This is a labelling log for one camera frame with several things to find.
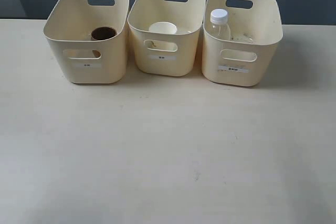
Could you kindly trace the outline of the white paper cup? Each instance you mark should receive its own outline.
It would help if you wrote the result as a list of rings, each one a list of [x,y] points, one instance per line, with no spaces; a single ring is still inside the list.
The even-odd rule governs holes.
[[[149,32],[174,35],[177,33],[177,27],[170,22],[156,22],[149,27]],[[160,51],[174,51],[177,45],[172,42],[152,40],[149,41],[148,48]]]

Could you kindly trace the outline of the clear plastic bottle white cap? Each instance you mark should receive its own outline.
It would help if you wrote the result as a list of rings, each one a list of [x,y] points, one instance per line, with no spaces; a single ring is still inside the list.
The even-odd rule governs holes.
[[[228,12],[225,9],[214,9],[210,16],[211,29],[210,34],[221,40],[230,41],[230,27],[228,25]]]

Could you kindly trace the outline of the brown wooden cup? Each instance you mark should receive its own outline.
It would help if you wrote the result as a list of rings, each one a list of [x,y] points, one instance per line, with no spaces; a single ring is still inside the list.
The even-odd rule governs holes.
[[[91,41],[102,41],[113,38],[117,35],[117,31],[108,26],[98,27],[91,32]]]

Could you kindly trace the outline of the middle cream plastic bin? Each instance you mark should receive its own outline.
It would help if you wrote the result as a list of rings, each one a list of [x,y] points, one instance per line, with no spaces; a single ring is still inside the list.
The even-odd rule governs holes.
[[[131,46],[138,68],[146,73],[180,77],[194,64],[206,0],[135,0],[129,12]],[[149,32],[156,22],[177,27],[174,35]],[[149,49],[149,41],[177,45],[174,51]]]

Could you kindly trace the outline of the cream plastic bin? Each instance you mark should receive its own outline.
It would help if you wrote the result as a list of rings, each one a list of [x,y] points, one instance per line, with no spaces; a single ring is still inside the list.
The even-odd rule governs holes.
[[[146,73],[180,77],[194,64],[206,0],[135,0],[129,12],[131,46],[138,68]],[[177,27],[174,35],[149,32],[156,22]],[[149,41],[177,45],[174,51],[149,49]]]
[[[129,0],[58,0],[44,35],[68,81],[105,84],[119,81],[128,60]],[[91,41],[91,32],[108,26],[113,38]]]
[[[211,34],[211,11],[217,8],[228,12],[229,40]],[[282,37],[276,0],[207,0],[202,73],[212,82],[254,86],[263,78]]]

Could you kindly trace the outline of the right cream plastic bin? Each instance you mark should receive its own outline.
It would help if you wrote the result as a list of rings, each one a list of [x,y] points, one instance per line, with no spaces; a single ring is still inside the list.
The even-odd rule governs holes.
[[[211,11],[217,8],[228,12],[229,40],[211,34]],[[276,0],[207,0],[202,73],[212,82],[254,86],[263,78],[282,37]]]

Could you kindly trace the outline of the left cream plastic bin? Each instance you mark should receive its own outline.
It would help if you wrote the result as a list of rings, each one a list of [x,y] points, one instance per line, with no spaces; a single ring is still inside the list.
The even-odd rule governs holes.
[[[129,0],[58,0],[44,35],[68,81],[105,84],[119,81],[128,60]],[[91,41],[91,32],[108,26],[113,38]]]

